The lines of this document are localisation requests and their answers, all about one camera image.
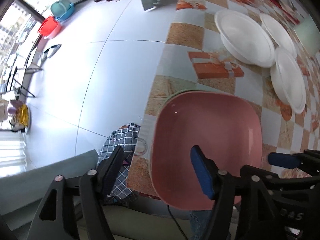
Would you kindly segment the checkered blue cloth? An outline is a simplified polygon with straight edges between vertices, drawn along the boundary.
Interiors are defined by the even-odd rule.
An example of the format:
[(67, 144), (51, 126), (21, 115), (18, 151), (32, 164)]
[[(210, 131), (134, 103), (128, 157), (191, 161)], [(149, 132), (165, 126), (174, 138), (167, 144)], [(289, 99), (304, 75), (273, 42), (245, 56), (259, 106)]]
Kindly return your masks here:
[(123, 152), (123, 163), (110, 193), (104, 193), (104, 205), (116, 205), (128, 207), (131, 202), (138, 199), (137, 194), (127, 186), (129, 169), (135, 152), (140, 126), (129, 123), (113, 131), (104, 142), (98, 157), (97, 164), (108, 159), (119, 146)]

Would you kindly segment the gold foil bag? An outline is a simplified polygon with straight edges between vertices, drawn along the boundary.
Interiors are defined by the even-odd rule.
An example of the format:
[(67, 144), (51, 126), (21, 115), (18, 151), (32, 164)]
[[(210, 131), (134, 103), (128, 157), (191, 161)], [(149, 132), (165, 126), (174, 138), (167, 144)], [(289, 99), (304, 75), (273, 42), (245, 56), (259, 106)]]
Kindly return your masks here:
[(20, 125), (24, 127), (29, 127), (29, 108), (26, 104), (23, 104), (17, 111), (17, 121)]

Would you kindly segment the blue plastic basin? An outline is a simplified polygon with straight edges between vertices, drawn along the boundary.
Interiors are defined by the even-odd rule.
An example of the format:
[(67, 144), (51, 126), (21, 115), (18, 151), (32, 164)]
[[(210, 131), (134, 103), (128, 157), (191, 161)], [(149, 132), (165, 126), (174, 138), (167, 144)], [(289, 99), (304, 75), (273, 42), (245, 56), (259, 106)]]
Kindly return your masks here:
[(57, 22), (63, 22), (69, 19), (74, 12), (75, 12), (75, 7), (74, 7), (74, 4), (71, 3), (70, 8), (61, 17), (56, 17), (55, 19), (57, 20)]

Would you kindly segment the pink square plate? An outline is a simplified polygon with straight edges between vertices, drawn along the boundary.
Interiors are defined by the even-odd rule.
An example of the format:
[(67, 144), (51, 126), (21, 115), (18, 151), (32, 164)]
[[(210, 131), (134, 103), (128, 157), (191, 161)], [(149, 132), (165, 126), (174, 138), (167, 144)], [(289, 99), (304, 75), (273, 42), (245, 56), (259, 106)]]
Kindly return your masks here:
[(188, 91), (161, 109), (152, 142), (150, 176), (166, 204), (180, 210), (209, 210), (190, 160), (193, 146), (233, 176), (244, 165), (259, 167), (262, 134), (259, 117), (245, 100), (227, 94)]

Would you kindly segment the dustpan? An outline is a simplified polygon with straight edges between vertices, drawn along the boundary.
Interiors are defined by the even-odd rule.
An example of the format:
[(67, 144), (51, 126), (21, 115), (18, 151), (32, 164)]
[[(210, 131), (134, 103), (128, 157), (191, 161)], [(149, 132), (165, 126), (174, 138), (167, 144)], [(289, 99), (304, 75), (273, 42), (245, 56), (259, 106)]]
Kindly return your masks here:
[(54, 56), (54, 54), (61, 48), (61, 44), (56, 44), (46, 49), (41, 56), (41, 60), (44, 61)]

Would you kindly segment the red plastic basin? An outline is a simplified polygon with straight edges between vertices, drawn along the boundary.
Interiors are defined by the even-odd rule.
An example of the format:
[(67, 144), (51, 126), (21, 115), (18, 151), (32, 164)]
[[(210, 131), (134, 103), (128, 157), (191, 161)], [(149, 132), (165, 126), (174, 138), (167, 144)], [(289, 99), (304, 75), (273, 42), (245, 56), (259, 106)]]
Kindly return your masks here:
[(54, 38), (61, 30), (61, 24), (53, 16), (46, 18), (38, 29), (38, 33), (45, 39)]

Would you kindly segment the black folding rack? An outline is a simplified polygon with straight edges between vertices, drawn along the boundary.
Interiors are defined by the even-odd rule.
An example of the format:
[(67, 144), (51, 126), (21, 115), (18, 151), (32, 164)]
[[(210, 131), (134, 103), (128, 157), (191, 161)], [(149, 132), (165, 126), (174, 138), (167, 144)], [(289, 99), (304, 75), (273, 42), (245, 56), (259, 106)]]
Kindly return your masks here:
[(20, 95), (25, 98), (35, 98), (36, 96), (29, 90), (31, 78), (34, 73), (35, 71), (32, 69), (12, 68), (8, 79), (4, 82), (1, 95), (14, 92), (17, 98)]

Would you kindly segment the teal plastic basin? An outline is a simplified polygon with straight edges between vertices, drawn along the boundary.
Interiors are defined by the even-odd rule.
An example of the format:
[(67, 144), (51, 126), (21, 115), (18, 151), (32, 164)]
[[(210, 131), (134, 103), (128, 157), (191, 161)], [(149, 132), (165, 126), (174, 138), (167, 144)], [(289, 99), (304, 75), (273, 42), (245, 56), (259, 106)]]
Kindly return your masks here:
[(63, 16), (69, 10), (69, 8), (70, 2), (67, 0), (54, 2), (50, 7), (52, 14), (57, 18)]

